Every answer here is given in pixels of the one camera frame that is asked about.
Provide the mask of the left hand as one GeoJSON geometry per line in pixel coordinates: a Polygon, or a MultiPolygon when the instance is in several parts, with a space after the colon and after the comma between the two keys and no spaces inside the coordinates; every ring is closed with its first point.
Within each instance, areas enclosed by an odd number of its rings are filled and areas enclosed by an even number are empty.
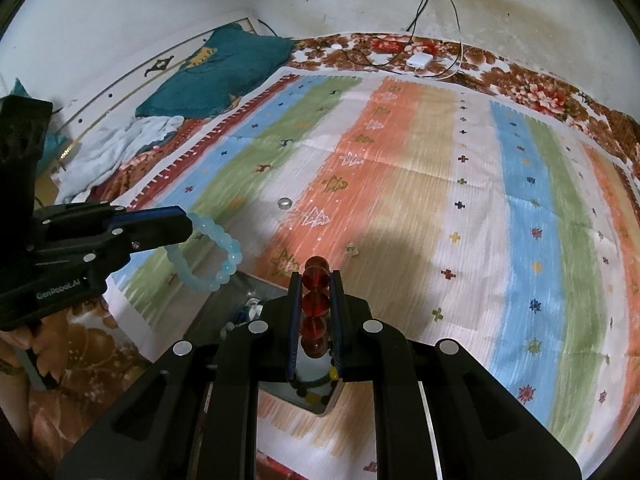
{"type": "Polygon", "coordinates": [[[28,328],[1,333],[1,368],[16,368],[24,372],[32,386],[39,391],[53,390],[58,386],[50,372],[40,372],[38,356],[32,350],[32,332],[28,328]]]}

